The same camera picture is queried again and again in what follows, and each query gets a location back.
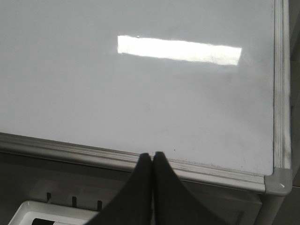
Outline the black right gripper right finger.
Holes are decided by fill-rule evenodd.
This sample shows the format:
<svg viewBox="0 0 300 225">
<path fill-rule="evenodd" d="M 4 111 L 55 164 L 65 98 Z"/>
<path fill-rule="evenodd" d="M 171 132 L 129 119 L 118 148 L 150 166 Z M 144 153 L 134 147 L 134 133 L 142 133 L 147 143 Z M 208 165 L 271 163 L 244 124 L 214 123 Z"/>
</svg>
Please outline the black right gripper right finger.
<svg viewBox="0 0 300 225">
<path fill-rule="evenodd" d="M 157 225 L 223 225 L 187 190 L 171 168 L 165 154 L 153 158 L 154 208 Z"/>
</svg>

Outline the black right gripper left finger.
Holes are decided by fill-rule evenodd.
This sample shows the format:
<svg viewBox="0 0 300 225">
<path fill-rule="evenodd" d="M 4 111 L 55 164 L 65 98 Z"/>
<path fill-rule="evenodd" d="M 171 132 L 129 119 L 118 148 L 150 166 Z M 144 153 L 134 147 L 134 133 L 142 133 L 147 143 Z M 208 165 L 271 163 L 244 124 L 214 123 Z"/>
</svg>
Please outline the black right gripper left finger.
<svg viewBox="0 0 300 225">
<path fill-rule="evenodd" d="M 149 225 L 152 206 L 152 160 L 147 153 L 137 164 L 124 187 L 88 225 Z"/>
</svg>

